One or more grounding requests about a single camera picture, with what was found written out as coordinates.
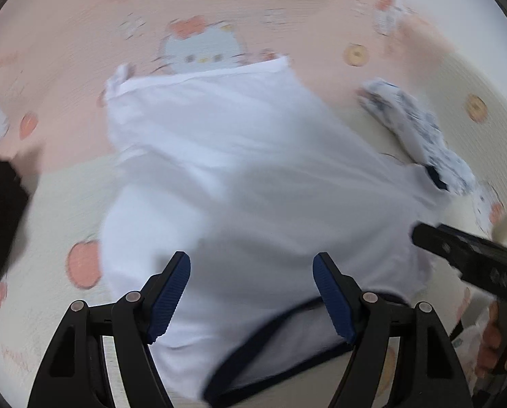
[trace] cartoon cat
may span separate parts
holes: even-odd
[[[168,25],[170,35],[159,49],[160,65],[170,73],[239,67],[245,62],[245,51],[229,21],[206,24],[204,17],[176,20]]]

